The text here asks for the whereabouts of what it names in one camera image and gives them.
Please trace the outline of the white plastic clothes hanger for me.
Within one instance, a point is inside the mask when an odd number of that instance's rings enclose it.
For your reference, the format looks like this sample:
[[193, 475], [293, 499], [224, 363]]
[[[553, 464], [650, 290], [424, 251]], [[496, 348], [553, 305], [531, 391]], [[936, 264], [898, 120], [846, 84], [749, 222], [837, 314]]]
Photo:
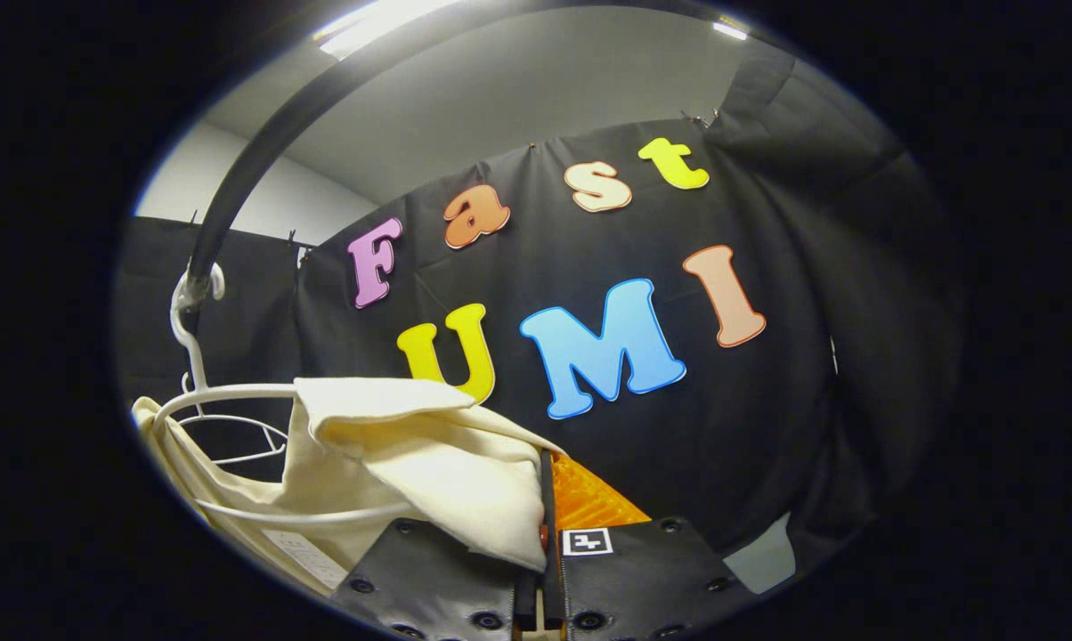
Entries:
[[[207, 384], [205, 357], [203, 357], [199, 340], [187, 329], [182, 313], [191, 307], [199, 307], [204, 295], [211, 295], [215, 300], [223, 299], [225, 289], [225, 273], [219, 264], [212, 264], [210, 272], [205, 275], [200, 287], [195, 287], [195, 285], [192, 287], [190, 277], [187, 273], [177, 281], [172, 295], [169, 320], [174, 338], [189, 356], [189, 374], [191, 382], [194, 383], [194, 388], [190, 391], [183, 391], [183, 394], [179, 394], [163, 404], [155, 414], [154, 426], [165, 426], [179, 409], [200, 406], [210, 402], [230, 401], [230, 399], [297, 398], [296, 387], [292, 383], [235, 383], [235, 385], [215, 386]], [[376, 519], [379, 516], [402, 515], [402, 512], [410, 510], [410, 504], [396, 502], [389, 506], [366, 507], [360, 508], [360, 510], [334, 512], [334, 515], [258, 515], [258, 512], [240, 510], [239, 508], [218, 506], [218, 504], [206, 500], [195, 500], [195, 503], [211, 515], [227, 515], [247, 521], [256, 521], [256, 523], [287, 524], [288, 526], [354, 523], [354, 521]]]

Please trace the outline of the large ceiling light panel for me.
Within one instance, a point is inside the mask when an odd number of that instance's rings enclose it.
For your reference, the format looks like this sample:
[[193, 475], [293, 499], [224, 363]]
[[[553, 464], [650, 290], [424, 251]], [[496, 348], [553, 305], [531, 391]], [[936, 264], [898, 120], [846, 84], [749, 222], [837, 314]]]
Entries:
[[442, 8], [462, 0], [374, 0], [321, 26], [311, 36], [321, 53], [343, 61], [374, 41]]

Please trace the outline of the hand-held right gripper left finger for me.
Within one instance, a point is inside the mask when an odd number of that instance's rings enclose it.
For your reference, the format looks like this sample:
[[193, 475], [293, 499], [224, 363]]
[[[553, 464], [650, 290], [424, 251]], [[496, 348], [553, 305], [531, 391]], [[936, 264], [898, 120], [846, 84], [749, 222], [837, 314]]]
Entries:
[[410, 641], [523, 641], [537, 629], [535, 573], [410, 518], [381, 532], [331, 600], [353, 620]]

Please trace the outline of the black metal clothes rack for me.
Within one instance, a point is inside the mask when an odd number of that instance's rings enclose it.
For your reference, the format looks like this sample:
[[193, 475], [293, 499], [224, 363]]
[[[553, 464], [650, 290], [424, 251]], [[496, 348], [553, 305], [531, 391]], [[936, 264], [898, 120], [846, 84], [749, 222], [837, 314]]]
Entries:
[[599, 126], [710, 121], [755, 42], [698, 0], [462, 0], [337, 61], [296, 45], [207, 117], [245, 134], [202, 219], [200, 287], [264, 176], [306, 164], [382, 206], [485, 158]]

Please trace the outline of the cream long-sleeved shirt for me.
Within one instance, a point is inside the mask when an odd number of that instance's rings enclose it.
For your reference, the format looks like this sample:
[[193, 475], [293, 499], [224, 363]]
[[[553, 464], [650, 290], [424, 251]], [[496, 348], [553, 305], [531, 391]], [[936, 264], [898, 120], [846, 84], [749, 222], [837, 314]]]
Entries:
[[554, 443], [435, 381], [297, 378], [282, 478], [222, 469], [142, 397], [132, 417], [158, 469], [209, 526], [322, 596], [397, 518], [544, 571], [541, 454]]

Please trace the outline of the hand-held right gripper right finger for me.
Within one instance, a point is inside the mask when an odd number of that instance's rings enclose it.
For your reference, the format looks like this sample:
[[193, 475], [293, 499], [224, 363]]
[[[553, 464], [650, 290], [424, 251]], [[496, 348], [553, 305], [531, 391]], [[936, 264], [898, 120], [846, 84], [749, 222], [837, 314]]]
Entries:
[[557, 641], [695, 641], [751, 592], [691, 521], [650, 518], [569, 456], [541, 454], [541, 618]]

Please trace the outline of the black backdrop cloth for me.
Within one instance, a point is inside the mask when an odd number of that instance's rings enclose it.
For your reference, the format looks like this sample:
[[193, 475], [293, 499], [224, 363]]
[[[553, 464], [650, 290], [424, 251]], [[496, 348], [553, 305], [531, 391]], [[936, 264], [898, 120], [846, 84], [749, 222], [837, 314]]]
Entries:
[[[120, 272], [172, 280], [113, 295], [140, 442], [134, 402], [194, 388], [169, 320], [193, 250], [140, 239], [172, 187], [160, 169], [142, 195]], [[215, 264], [225, 296], [187, 328], [208, 385], [455, 386], [643, 515], [691, 521], [732, 568], [756, 542], [789, 572], [849, 543], [910, 483], [958, 385], [966, 292], [942, 204], [877, 114], [763, 42], [706, 123], [557, 135], [382, 206], [280, 159]], [[293, 402], [172, 418], [222, 469], [279, 482]]]

